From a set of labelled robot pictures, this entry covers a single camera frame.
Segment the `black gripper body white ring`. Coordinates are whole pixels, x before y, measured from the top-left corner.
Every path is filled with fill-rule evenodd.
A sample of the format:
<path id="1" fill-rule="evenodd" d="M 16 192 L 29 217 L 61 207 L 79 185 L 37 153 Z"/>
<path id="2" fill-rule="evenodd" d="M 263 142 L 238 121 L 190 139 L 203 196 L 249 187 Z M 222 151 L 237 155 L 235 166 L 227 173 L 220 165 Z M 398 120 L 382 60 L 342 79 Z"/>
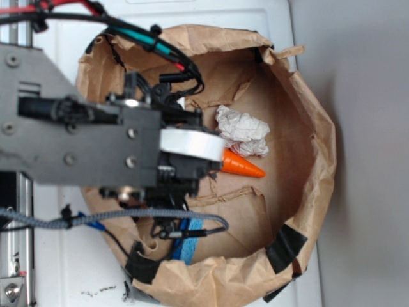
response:
<path id="1" fill-rule="evenodd" d="M 173 83 L 184 83 L 191 79 L 196 87 L 185 91 L 172 92 Z M 103 198 L 116 198 L 128 202 L 133 198 L 154 208 L 187 208 L 185 197 L 195 197 L 199 192 L 199 181 L 211 171 L 222 167 L 224 141 L 218 132 L 203 124 L 201 109 L 186 111 L 178 100 L 204 88 L 200 75 L 190 72 L 159 75 L 159 83 L 150 86 L 138 72 L 125 74 L 123 93 L 110 93 L 106 101 L 131 106 L 128 102 L 150 103 L 161 111 L 161 131 L 159 138 L 160 155 L 157 166 L 157 186 L 136 191 L 134 188 L 100 188 Z"/>

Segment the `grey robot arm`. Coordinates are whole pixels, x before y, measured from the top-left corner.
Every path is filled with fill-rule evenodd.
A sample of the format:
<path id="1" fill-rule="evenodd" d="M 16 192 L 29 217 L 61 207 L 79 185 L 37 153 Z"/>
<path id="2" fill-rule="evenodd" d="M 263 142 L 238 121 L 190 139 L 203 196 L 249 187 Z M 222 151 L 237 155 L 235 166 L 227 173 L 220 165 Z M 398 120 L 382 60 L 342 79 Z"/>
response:
<path id="1" fill-rule="evenodd" d="M 222 167 L 225 142 L 163 84 L 125 74 L 105 104 L 83 98 L 40 49 L 1 45 L 1 170 L 104 198 L 181 206 Z"/>

